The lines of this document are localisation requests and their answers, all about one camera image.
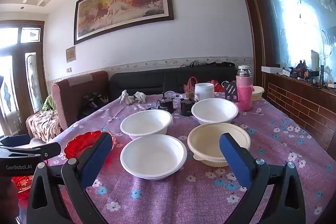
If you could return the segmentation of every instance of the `white bowl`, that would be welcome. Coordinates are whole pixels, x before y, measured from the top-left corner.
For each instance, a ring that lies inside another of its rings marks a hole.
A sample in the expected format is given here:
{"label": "white bowl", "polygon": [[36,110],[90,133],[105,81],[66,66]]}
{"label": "white bowl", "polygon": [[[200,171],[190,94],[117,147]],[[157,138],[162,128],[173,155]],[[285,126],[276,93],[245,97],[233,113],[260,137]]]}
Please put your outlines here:
{"label": "white bowl", "polygon": [[151,134],[166,134],[171,120],[171,114],[165,110],[145,110],[125,118],[120,124],[120,130],[132,140]]}
{"label": "white bowl", "polygon": [[197,102],[191,113],[200,124],[228,122],[237,116],[238,107],[235,103],[222,98],[209,98]]}
{"label": "white bowl", "polygon": [[164,179],[179,170],[187,159],[184,144],[169,135],[149,135],[129,142],[120,154],[123,168],[147,180]]}
{"label": "white bowl", "polygon": [[261,86],[254,85],[253,88],[254,91],[252,91],[252,102],[260,100],[263,92],[265,91]]}
{"label": "white bowl", "polygon": [[242,128],[230,123],[203,124],[191,130],[187,139],[190,150],[194,152],[194,159],[213,167],[228,166],[219,148],[219,138],[227,132],[241,147],[250,148],[250,136]]}

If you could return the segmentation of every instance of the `white jar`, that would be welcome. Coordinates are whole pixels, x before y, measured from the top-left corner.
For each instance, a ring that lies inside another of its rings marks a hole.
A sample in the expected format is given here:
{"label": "white jar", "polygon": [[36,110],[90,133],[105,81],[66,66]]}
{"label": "white jar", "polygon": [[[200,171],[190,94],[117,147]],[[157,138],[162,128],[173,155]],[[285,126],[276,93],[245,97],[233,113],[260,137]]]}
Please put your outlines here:
{"label": "white jar", "polygon": [[195,101],[215,97],[215,87],[211,83],[198,83],[195,85]]}

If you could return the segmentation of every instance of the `purple floral tablecloth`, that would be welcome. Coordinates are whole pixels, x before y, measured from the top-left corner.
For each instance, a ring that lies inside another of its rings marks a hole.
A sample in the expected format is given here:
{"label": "purple floral tablecloth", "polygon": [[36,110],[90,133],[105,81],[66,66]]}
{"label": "purple floral tablecloth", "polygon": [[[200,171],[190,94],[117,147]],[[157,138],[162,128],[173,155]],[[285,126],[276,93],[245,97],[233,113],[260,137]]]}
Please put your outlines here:
{"label": "purple floral tablecloth", "polygon": [[[180,139],[188,157],[184,166],[170,177],[148,181],[127,173],[120,164],[120,152],[131,139],[120,131],[121,121],[132,113],[154,106],[159,96],[147,96],[146,104],[120,105],[111,102],[85,119],[76,122],[53,142],[62,149],[75,136],[88,131],[112,132],[118,144],[101,169],[95,183],[86,190],[109,223],[222,224],[246,192],[229,167],[213,168],[193,158],[186,143],[189,132],[199,125],[193,117],[180,115],[180,102],[174,100],[175,113],[167,134]],[[248,112],[240,112],[235,125],[251,137],[250,153],[268,164],[295,163],[305,199],[306,222],[314,223],[336,190],[336,162],[287,115],[264,99],[253,102]],[[63,154],[51,165],[65,163]],[[257,223],[272,187],[268,186],[251,223]],[[75,223],[81,223],[65,189],[64,200]]]}

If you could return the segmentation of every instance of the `small wall picture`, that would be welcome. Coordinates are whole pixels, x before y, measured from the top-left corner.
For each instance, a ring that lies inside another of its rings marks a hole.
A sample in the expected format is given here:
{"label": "small wall picture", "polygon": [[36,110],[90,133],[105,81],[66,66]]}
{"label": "small wall picture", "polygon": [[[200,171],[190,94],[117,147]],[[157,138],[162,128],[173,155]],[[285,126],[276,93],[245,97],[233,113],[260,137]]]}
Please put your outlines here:
{"label": "small wall picture", "polygon": [[119,29],[172,19],[172,0],[79,0],[74,44]]}
{"label": "small wall picture", "polygon": [[67,63],[76,60],[76,46],[67,48],[66,54],[67,54]]}

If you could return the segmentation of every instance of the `red plastic bag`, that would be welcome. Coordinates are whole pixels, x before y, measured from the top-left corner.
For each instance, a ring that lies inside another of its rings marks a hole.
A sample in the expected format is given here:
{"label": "red plastic bag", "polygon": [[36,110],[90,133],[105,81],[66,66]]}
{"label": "red plastic bag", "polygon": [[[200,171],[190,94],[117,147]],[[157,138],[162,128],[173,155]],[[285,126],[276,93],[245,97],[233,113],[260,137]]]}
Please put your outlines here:
{"label": "red plastic bag", "polygon": [[218,83],[217,80],[211,80],[208,83],[211,83],[211,84],[214,85],[215,92],[224,92],[224,88],[222,87],[222,85],[220,83]]}
{"label": "red plastic bag", "polygon": [[184,93],[186,93],[187,91],[192,91],[195,92],[195,85],[198,84],[198,81],[196,79],[196,77],[190,77],[188,80],[188,84],[183,85],[183,89],[184,89]]}

